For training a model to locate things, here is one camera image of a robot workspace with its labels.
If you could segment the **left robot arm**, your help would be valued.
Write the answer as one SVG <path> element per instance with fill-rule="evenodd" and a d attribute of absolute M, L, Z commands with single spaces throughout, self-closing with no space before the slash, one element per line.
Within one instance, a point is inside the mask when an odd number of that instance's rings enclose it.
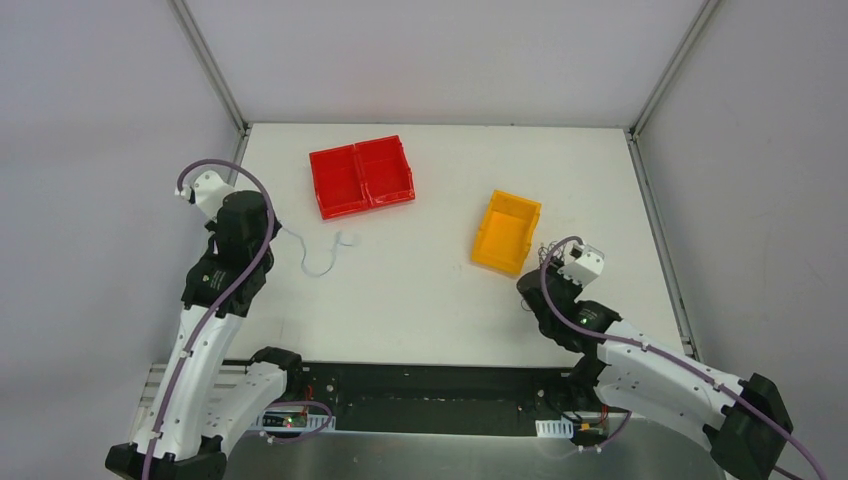
<path fill-rule="evenodd" d="M 122 479 L 221 479 L 229 453 L 262 411 L 304 394 L 301 356 L 264 347 L 236 386 L 212 401 L 226 353 L 273 266 L 265 241 L 280 224 L 268 217 L 261 193 L 245 190 L 224 195 L 206 227 L 211 236 L 187 274 L 160 388 L 134 438 L 107 454 L 106 469 Z"/>

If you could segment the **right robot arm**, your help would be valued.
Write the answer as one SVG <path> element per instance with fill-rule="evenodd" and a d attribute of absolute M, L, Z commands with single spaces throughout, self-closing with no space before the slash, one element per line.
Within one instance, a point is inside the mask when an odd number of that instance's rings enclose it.
<path fill-rule="evenodd" d="M 737 479 L 776 472 L 793 424 L 771 379 L 743 379 L 653 342 L 618 312 L 580 299 L 581 287 L 553 268 L 524 274 L 517 290 L 542 335 L 580 356 L 567 378 L 573 405 L 603 403 L 657 422 Z"/>

